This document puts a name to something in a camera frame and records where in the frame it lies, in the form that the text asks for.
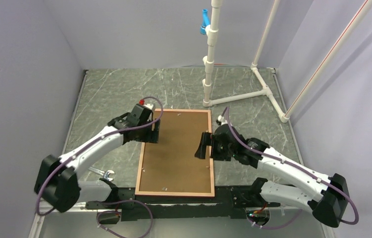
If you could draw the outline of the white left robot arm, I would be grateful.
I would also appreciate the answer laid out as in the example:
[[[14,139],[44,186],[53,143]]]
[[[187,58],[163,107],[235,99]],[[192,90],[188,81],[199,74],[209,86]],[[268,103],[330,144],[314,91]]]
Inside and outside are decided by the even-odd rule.
[[[120,201],[118,187],[106,178],[96,181],[80,181],[79,178],[109,152],[130,141],[157,143],[160,119],[153,119],[154,104],[140,102],[132,111],[111,119],[91,139],[58,157],[46,156],[40,165],[34,192],[36,213],[40,216],[40,201],[44,200],[61,213],[76,203],[97,201],[105,208],[114,207]]]

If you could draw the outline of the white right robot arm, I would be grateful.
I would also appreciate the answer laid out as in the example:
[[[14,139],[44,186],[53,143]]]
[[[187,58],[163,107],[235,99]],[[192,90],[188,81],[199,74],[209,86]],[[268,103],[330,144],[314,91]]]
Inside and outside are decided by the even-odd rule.
[[[284,179],[279,184],[266,178],[256,180],[240,195],[247,207],[278,203],[310,212],[322,224],[337,228],[356,224],[359,213],[351,200],[345,177],[310,170],[279,153],[257,138],[245,139],[227,124],[214,133],[203,132],[195,157],[204,159],[207,147],[215,161],[235,159],[242,165],[267,171]]]

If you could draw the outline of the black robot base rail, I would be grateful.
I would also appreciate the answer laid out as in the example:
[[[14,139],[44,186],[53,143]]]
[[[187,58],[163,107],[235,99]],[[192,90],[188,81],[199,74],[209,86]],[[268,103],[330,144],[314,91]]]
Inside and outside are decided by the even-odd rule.
[[[245,219],[251,210],[266,205],[279,207],[278,202],[266,202],[258,194],[266,178],[257,178],[252,185],[217,186],[214,197],[180,197],[134,195],[132,188],[119,188],[120,204],[107,204],[98,201],[86,202],[86,211],[107,212],[99,221],[103,224],[116,224],[117,221],[137,221],[139,219],[179,219],[229,217]]]

